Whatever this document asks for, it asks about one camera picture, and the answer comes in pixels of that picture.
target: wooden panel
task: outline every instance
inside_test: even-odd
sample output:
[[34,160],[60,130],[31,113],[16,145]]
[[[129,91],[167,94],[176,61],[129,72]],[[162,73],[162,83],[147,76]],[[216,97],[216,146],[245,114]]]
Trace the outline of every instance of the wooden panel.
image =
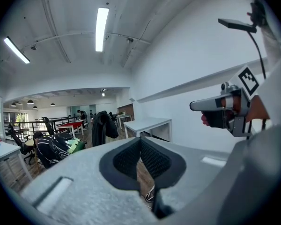
[[118,107],[118,112],[126,112],[128,115],[131,115],[132,120],[134,120],[134,110],[133,104],[129,104],[123,107]]

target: white desk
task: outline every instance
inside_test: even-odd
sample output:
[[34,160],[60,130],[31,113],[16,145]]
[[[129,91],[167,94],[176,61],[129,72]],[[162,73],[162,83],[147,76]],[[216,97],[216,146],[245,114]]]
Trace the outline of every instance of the white desk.
[[[11,155],[14,155],[14,154],[18,155],[21,166],[22,166],[24,172],[28,176],[29,180],[32,180],[32,176],[28,172],[27,167],[25,165],[25,162],[24,162],[24,160],[21,156],[20,147],[8,144],[6,142],[0,142],[0,162],[4,161],[5,159],[9,158]],[[8,168],[9,168],[10,172],[12,173],[13,177],[17,180],[13,170],[10,167],[10,164],[9,164],[8,160],[6,160],[6,163],[8,165]]]
[[151,117],[148,117],[148,118],[144,118],[144,119],[141,119],[141,120],[124,122],[126,138],[128,138],[127,128],[136,132],[136,136],[139,137],[141,132],[144,132],[146,130],[151,130],[153,128],[162,126],[164,124],[169,125],[169,139],[170,139],[170,142],[171,142],[172,141],[172,122],[171,122],[171,119],[168,119],[168,118],[151,118]]
[[127,114],[127,115],[120,115],[120,116],[118,115],[118,116],[117,116],[118,124],[120,124],[120,129],[121,129],[121,130],[122,130],[121,119],[122,119],[122,118],[128,118],[128,117],[130,117],[130,121],[132,121],[131,115],[128,115],[128,114]]

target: desk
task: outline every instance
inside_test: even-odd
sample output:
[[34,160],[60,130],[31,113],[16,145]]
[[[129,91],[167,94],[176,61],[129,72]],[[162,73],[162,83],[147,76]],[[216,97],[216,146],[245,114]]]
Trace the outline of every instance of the desk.
[[127,128],[131,129],[136,133],[136,136],[139,137],[141,132],[144,132],[146,130],[151,130],[153,128],[162,126],[164,124],[169,125],[169,139],[170,142],[172,141],[172,123],[171,119],[168,118],[144,118],[141,120],[134,120],[131,122],[124,122],[125,127],[125,134],[126,138],[128,138]]
[[[28,172],[27,167],[25,165],[25,162],[23,161],[23,158],[21,156],[20,147],[8,144],[6,142],[0,142],[0,162],[6,160],[7,158],[9,158],[10,156],[12,156],[14,154],[18,155],[20,163],[21,163],[21,166],[22,166],[24,172],[28,176],[29,180],[32,181],[32,176]],[[8,165],[9,170],[11,171],[12,175],[17,180],[14,172],[12,171],[12,169],[11,169],[11,167],[9,165],[8,160],[6,160],[6,163]]]
[[127,115],[120,115],[120,116],[118,115],[118,116],[117,116],[118,124],[120,125],[121,130],[122,130],[121,119],[122,119],[122,118],[128,118],[128,117],[130,117],[130,121],[132,121],[131,115],[128,115],[128,114],[127,114]]
[[56,129],[59,132],[65,132],[67,129],[70,129],[70,132],[73,134],[73,137],[75,137],[75,132],[78,132],[79,129],[81,129],[82,136],[83,134],[83,127],[82,127],[82,121],[76,121],[76,122],[68,122],[62,125],[59,125],[56,127]]

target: green object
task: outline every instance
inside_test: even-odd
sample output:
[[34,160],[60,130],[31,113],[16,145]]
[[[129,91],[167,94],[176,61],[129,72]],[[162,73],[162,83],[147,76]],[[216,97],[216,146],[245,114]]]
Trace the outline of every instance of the green object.
[[80,151],[82,149],[85,149],[85,144],[83,141],[81,141],[80,139],[78,138],[74,138],[73,140],[69,140],[69,150],[67,151],[68,153],[74,153],[74,152],[77,152],[77,151]]
[[76,148],[74,149],[73,153],[78,152],[80,150],[85,149],[85,144],[83,141],[79,141],[79,143],[77,144]]

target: cable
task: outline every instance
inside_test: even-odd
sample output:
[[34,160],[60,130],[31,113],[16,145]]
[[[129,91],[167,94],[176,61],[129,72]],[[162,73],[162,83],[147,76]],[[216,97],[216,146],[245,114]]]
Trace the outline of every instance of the cable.
[[260,59],[260,63],[261,63],[261,69],[262,69],[262,74],[263,74],[263,78],[264,80],[266,79],[266,70],[264,68],[264,64],[263,64],[263,60],[262,60],[262,57],[261,57],[261,53],[260,53],[260,50],[259,50],[259,47],[254,39],[254,37],[252,36],[251,33],[247,32],[250,36],[250,38],[252,39],[253,43],[255,44],[256,48],[257,48],[257,51],[258,51],[258,54],[259,54],[259,59]]
[[[262,60],[262,57],[261,57],[261,53],[260,53],[259,47],[258,47],[254,37],[252,36],[252,34],[249,33],[249,32],[247,32],[247,33],[249,34],[250,38],[252,39],[253,43],[255,44],[255,46],[257,48],[257,51],[258,51],[258,54],[259,54],[260,63],[261,63],[261,70],[262,70],[263,78],[265,80],[266,79],[266,70],[264,68],[264,64],[263,64],[263,60]],[[261,130],[264,130],[264,129],[266,129],[266,119],[262,120]]]
[[251,133],[251,129],[252,129],[252,121],[250,121],[249,123],[249,129],[248,129],[248,133]]
[[128,55],[126,56],[126,60],[125,60],[124,66],[125,66],[125,64],[127,63],[127,60],[128,60],[128,58],[130,57],[131,52],[136,48],[137,44],[139,43],[139,41],[140,41],[140,40],[142,39],[142,37],[144,36],[145,31],[147,30],[147,27],[148,27],[148,25],[150,24],[151,21],[152,21],[152,19],[147,23],[147,25],[146,25],[146,27],[145,27],[145,30],[143,31],[141,37],[137,40],[137,43],[135,44],[135,46],[129,51]]

